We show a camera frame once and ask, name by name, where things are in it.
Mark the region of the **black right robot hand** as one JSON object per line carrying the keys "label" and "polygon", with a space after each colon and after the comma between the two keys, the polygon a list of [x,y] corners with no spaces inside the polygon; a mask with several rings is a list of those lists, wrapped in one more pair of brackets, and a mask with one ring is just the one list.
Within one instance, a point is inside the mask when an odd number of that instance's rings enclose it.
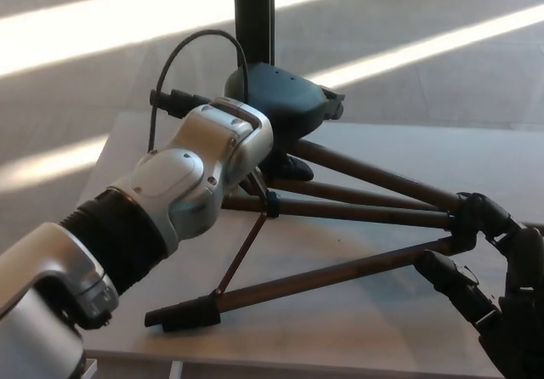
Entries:
{"label": "black right robot hand", "polygon": [[461,193],[456,221],[484,234],[507,260],[505,292],[487,296],[467,267],[434,251],[414,262],[479,334],[479,344],[506,378],[543,376],[543,236],[479,193]]}

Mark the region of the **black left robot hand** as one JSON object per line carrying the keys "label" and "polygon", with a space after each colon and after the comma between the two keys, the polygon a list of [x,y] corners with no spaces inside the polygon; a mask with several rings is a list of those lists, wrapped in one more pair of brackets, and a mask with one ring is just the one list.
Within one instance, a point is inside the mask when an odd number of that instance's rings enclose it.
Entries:
{"label": "black left robot hand", "polygon": [[312,180],[309,165],[287,150],[324,121],[340,119],[345,95],[265,63],[248,66],[248,83],[247,103],[268,117],[274,133],[274,146],[259,164],[263,177]]}

